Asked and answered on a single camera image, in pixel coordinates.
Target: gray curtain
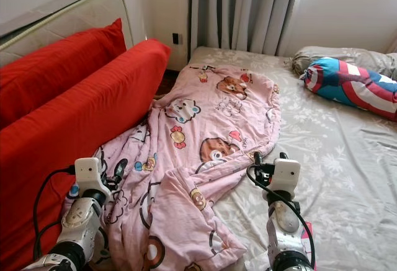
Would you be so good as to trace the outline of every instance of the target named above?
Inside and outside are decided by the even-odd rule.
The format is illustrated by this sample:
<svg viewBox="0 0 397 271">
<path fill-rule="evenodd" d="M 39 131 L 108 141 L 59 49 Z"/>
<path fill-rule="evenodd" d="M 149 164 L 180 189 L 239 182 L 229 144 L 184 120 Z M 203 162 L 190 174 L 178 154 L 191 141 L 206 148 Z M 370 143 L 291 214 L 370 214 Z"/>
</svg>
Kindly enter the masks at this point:
<svg viewBox="0 0 397 271">
<path fill-rule="evenodd" d="M 192 0 L 190 51 L 203 45 L 276 55 L 289 4 L 290 0 Z"/>
</svg>

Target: white mattress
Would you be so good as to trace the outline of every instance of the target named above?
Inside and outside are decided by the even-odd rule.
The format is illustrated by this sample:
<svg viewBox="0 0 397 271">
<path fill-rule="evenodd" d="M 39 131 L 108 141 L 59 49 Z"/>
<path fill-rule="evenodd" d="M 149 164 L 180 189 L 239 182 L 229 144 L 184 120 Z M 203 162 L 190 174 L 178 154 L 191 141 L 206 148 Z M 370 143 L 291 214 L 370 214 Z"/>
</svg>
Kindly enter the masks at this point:
<svg viewBox="0 0 397 271">
<path fill-rule="evenodd" d="M 2 44 L 0 67 L 76 32 L 110 25 L 118 18 L 129 49 L 133 41 L 123 0 L 79 0 Z"/>
<path fill-rule="evenodd" d="M 316 96 L 288 58 L 200 47 L 190 63 L 234 64 L 280 87 L 282 129 L 275 149 L 301 163 L 295 200 L 312 222 L 319 271 L 397 270 L 397 123 Z M 267 202 L 245 177 L 215 206 L 248 251 L 228 270 L 265 270 Z"/>
</svg>

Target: wooden floor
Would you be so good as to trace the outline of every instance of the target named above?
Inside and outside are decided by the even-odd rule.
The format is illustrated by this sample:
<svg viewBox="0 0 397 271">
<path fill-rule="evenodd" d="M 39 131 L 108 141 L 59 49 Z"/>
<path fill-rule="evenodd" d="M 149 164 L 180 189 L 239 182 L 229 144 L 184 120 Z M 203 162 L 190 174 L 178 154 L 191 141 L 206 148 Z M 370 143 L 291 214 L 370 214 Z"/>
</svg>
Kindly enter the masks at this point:
<svg viewBox="0 0 397 271">
<path fill-rule="evenodd" d="M 156 96 L 162 96 L 170 92 L 173 85 L 175 84 L 175 80 L 178 77 L 178 74 L 178 71 L 171 71 L 169 69 L 166 69 L 163 80 L 161 81 L 159 89 L 156 92 Z"/>
</svg>

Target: red cushion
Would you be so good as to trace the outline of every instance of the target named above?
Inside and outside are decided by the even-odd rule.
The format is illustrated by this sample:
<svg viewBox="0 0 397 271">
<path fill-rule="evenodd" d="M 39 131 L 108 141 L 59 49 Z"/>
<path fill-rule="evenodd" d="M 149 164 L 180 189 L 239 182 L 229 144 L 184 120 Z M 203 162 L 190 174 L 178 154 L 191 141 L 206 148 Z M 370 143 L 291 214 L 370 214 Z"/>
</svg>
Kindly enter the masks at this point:
<svg viewBox="0 0 397 271">
<path fill-rule="evenodd" d="M 0 129 L 125 52 L 122 21 L 78 32 L 0 70 Z"/>
<path fill-rule="evenodd" d="M 170 49 L 147 40 L 60 96 L 0 131 L 1 267 L 16 270 L 32 260 L 35 196 L 44 178 L 74 160 L 92 156 L 106 141 L 136 125 L 147 113 L 166 69 Z M 56 221 L 74 182 L 57 175 L 39 204 L 39 228 Z M 58 229 L 42 238 L 43 253 Z"/>
</svg>

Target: black cable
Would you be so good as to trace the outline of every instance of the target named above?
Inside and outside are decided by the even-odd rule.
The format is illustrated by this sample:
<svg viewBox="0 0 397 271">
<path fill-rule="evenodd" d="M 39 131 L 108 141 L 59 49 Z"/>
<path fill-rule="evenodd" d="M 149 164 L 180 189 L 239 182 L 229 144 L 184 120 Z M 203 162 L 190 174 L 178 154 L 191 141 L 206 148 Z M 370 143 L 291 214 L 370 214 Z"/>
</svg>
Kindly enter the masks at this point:
<svg viewBox="0 0 397 271">
<path fill-rule="evenodd" d="M 253 178 L 253 176 L 249 173 L 249 170 L 254 167 L 254 165 L 251 165 L 249 167 L 247 167 L 247 176 L 248 178 L 254 182 L 257 186 L 259 186 L 261 189 L 267 191 L 268 193 L 271 193 L 272 195 L 274 195 L 275 197 L 277 197 L 278 199 L 280 199 L 281 201 L 284 202 L 284 204 L 286 204 L 291 210 L 292 212 L 294 212 L 294 214 L 298 217 L 298 219 L 300 220 L 300 222 L 302 223 L 303 227 L 305 228 L 306 232 L 308 233 L 309 236 L 309 242 L 310 242 L 310 248 L 311 248 L 311 259 L 310 259 L 310 265 L 311 268 L 314 270 L 314 267 L 316 265 L 316 253 L 314 251 L 314 242 L 313 242 L 313 237 L 311 235 L 311 232 L 309 230 L 308 225 L 306 224 L 305 220 L 302 218 L 302 216 L 299 214 L 299 212 L 297 212 L 297 210 L 290 204 L 290 202 L 288 202 L 286 199 L 284 199 L 281 195 L 279 195 L 278 193 L 275 193 L 274 191 L 268 189 L 266 186 L 262 185 L 260 182 L 258 182 L 255 178 Z"/>
<path fill-rule="evenodd" d="M 54 221 L 53 223 L 50 223 L 46 225 L 37 235 L 35 244 L 33 246 L 33 260 L 36 261 L 39 257 L 42 256 L 42 250 L 40 249 L 40 239 L 43 236 L 44 232 L 51 228 L 52 226 L 60 223 L 61 220 Z"/>
<path fill-rule="evenodd" d="M 54 176 L 57 173 L 69 173 L 71 175 L 75 175 L 74 172 L 74 165 L 69 166 L 67 168 L 64 169 L 60 169 L 60 170 L 55 170 L 52 173 L 48 174 L 47 177 L 45 178 L 42 186 L 40 187 L 40 190 L 38 191 L 37 195 L 36 195 L 36 199 L 35 199 L 35 203 L 33 205 L 33 226 L 35 228 L 35 235 L 36 235 L 36 240 L 38 238 L 38 234 L 40 233 L 38 230 L 38 222 L 37 222 L 37 207 L 38 207 L 38 201 L 40 200 L 40 197 L 42 195 L 42 192 L 45 188 L 45 185 L 47 184 L 47 182 L 51 179 L 52 176 Z M 36 249 L 33 248 L 33 259 L 36 260 L 37 257 L 42 256 L 42 247 L 40 245 L 40 239 L 38 240 L 37 243 L 37 253 L 36 253 Z"/>
</svg>

